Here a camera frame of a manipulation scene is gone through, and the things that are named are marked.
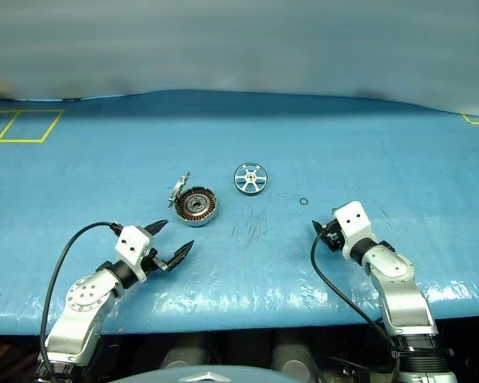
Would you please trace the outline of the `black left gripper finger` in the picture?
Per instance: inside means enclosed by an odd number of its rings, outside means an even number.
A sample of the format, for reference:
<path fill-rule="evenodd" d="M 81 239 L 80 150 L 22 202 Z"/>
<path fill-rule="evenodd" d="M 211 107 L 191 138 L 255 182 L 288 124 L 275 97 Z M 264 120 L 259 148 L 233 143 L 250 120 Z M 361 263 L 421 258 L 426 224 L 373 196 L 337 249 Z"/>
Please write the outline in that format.
<path fill-rule="evenodd" d="M 165 270 L 173 270 L 175 267 L 177 267 L 187 257 L 188 253 L 192 249 L 193 244 L 194 241 L 192 240 L 177 249 L 174 252 L 174 255 L 165 263 Z"/>
<path fill-rule="evenodd" d="M 158 220 L 154 223 L 150 223 L 149 225 L 144 227 L 144 230 L 147 231 L 150 235 L 156 235 L 160 232 L 164 226 L 168 223 L 167 219 Z"/>

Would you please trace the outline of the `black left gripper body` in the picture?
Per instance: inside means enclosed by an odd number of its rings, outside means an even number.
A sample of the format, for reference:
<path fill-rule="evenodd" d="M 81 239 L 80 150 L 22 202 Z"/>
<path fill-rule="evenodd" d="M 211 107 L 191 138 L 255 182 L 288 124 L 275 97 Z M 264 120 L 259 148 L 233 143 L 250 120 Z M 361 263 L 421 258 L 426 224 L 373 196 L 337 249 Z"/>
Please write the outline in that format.
<path fill-rule="evenodd" d="M 164 260 L 157 258 L 157 250 L 152 248 L 142 259 L 142 270 L 148 275 L 157 270 L 162 270 L 163 272 L 170 271 L 170 267 Z"/>

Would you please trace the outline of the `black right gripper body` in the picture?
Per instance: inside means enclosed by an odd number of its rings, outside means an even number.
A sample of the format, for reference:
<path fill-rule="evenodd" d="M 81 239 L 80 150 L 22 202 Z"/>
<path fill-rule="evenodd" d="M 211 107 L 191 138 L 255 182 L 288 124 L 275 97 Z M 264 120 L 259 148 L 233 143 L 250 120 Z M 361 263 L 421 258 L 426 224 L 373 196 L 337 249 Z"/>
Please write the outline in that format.
<path fill-rule="evenodd" d="M 332 219 L 322 227 L 323 242 L 332 252 L 340 251 L 343 248 L 343 235 L 337 219 Z"/>

